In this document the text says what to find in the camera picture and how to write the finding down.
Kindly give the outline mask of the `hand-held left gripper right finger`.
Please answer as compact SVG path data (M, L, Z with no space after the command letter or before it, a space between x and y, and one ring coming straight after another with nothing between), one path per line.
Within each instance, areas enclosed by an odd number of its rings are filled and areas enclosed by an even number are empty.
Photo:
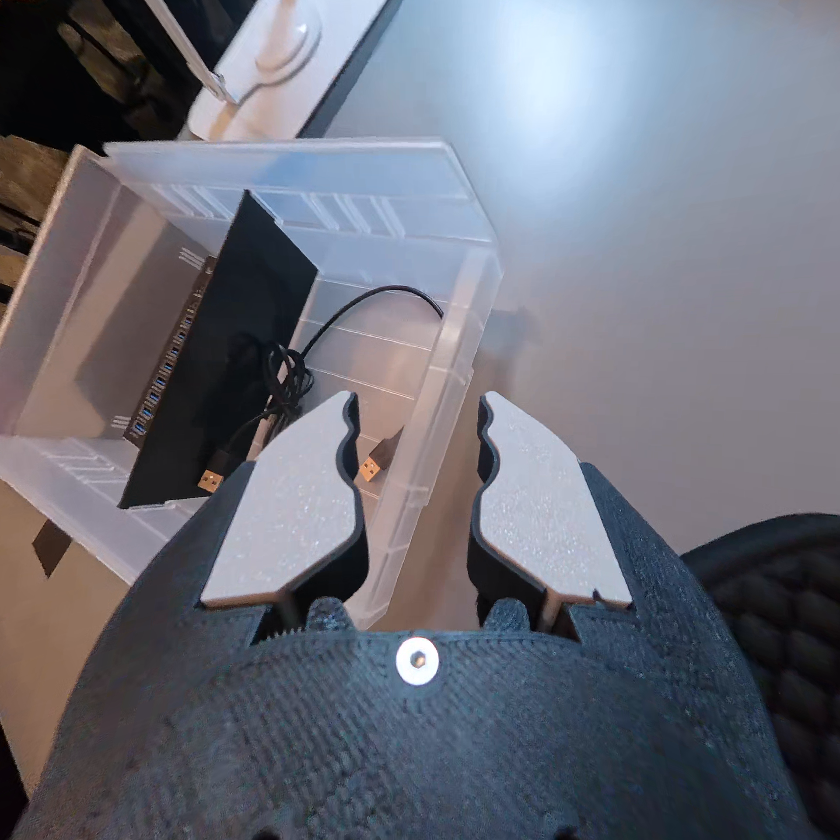
M498 392L479 399L481 486L467 571L489 604L632 604L581 462L554 432Z

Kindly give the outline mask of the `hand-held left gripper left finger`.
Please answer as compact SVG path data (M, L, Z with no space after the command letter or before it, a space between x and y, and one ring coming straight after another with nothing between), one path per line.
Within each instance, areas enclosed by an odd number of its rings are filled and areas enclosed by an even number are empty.
M201 593L206 608L349 599L368 574L358 398L341 391L254 462Z

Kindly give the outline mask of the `long black usb hub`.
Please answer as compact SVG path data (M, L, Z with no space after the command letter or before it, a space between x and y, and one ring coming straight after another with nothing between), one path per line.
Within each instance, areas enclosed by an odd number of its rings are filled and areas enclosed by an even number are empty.
M175 366L181 357L186 339L192 330L196 314L207 286L213 277L216 265L217 257L214 255L205 258L170 335L164 342L160 357L154 363L150 378L141 391L140 399L131 419L123 432L122 436L137 449L142 449L155 415L161 407L166 386L169 384Z

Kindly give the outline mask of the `clear plastic bin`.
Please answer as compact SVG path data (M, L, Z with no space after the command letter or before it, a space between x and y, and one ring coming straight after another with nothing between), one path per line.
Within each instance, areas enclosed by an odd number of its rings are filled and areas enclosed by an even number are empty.
M392 465L360 484L370 571L348 610L370 627L432 495L503 273L446 143L76 147L2 320L2 481L129 584L200 507L170 497L119 509L139 453L122 432L245 192L318 270L295 346L366 288L415 288L445 312L382 293L308 355L312 405L357 394L361 459L403 430Z

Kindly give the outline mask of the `black tape strip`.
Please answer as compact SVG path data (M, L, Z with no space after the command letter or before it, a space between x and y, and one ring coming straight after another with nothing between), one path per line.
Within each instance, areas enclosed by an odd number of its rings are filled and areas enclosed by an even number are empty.
M53 521L46 519L32 542L36 558L48 579L72 544L72 537Z

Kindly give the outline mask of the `black pad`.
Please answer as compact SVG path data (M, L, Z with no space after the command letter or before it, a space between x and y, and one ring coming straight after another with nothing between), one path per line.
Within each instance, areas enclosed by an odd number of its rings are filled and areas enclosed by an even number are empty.
M748 661L807 815L839 838L839 517L760 521L681 558Z

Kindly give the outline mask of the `white board stand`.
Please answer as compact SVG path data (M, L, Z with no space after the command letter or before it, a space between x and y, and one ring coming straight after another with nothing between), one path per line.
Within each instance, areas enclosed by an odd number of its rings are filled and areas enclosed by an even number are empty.
M204 141L319 137L400 4L145 2L201 85L182 134Z

